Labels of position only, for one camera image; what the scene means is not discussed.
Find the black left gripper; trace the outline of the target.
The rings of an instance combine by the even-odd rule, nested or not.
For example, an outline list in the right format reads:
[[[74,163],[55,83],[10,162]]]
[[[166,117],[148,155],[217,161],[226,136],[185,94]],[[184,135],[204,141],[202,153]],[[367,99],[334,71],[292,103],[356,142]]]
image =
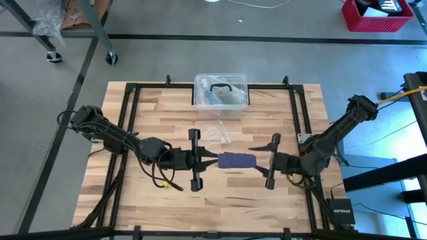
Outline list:
[[[203,189],[203,179],[199,174],[205,171],[210,165],[218,162],[218,159],[202,162],[202,157],[218,157],[218,154],[198,145],[201,137],[199,129],[190,129],[188,135],[191,141],[191,149],[172,149],[171,168],[176,171],[191,170],[193,176],[190,180],[191,191],[197,192]]]

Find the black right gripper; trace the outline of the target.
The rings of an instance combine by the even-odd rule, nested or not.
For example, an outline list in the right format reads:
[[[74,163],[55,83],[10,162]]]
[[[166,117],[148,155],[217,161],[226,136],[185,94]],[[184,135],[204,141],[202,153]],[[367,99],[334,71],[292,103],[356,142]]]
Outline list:
[[[269,151],[271,152],[268,169],[260,166],[255,166],[255,169],[258,170],[263,177],[266,178],[265,187],[269,190],[274,189],[275,179],[274,175],[276,171],[279,171],[281,174],[290,174],[291,170],[295,169],[297,163],[297,157],[289,155],[287,153],[280,153],[278,147],[281,141],[281,135],[279,133],[274,133],[272,135],[272,140],[265,146],[262,147],[251,147],[251,151]]]

